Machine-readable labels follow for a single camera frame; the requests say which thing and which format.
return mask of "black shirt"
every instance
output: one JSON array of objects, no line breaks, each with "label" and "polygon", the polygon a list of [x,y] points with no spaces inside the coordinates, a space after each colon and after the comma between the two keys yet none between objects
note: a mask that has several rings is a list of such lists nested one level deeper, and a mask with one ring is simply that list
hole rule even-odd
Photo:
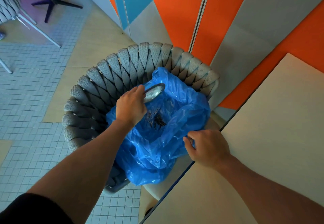
[{"label": "black shirt", "polygon": [[0,223],[71,223],[72,220],[52,200],[33,193],[17,197],[0,213]]}]

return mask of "white table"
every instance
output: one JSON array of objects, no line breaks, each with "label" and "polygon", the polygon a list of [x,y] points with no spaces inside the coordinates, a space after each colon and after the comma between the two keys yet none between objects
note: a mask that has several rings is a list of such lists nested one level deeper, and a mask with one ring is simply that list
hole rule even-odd
[{"label": "white table", "polygon": [[[324,74],[287,54],[222,130],[257,173],[324,206]],[[197,163],[144,224],[256,223],[235,189]]]}]

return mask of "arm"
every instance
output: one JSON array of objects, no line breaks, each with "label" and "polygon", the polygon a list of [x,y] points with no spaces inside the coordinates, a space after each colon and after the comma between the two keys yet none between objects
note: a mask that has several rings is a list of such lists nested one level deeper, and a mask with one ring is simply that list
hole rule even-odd
[{"label": "arm", "polygon": [[75,223],[85,223],[95,206],[117,151],[127,133],[146,113],[144,86],[117,101],[116,120],[95,139],[78,148],[44,175],[28,193],[56,202]]},{"label": "arm", "polygon": [[247,168],[230,154],[221,132],[192,131],[183,140],[191,159],[218,171],[239,193],[258,223],[323,222],[322,206]]}]

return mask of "blue plastic bag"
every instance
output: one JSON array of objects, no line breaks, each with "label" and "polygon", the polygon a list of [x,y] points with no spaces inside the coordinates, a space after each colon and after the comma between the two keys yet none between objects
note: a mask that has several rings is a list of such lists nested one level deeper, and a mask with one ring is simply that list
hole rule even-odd
[{"label": "blue plastic bag", "polygon": [[[117,164],[135,185],[160,183],[176,158],[187,154],[182,138],[203,129],[210,115],[207,98],[159,67],[146,89],[164,83],[164,91],[146,103],[148,112],[130,131],[116,156]],[[108,126],[116,119],[116,107],[107,113]]]}]

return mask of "person's right arm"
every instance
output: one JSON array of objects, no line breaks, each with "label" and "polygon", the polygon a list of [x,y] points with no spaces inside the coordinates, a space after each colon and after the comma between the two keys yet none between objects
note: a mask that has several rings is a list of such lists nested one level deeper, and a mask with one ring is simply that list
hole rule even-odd
[{"label": "person's right arm", "polygon": [[322,206],[257,174],[232,156],[221,132],[192,131],[183,140],[191,159],[219,172],[239,193],[259,224],[324,222]]}]

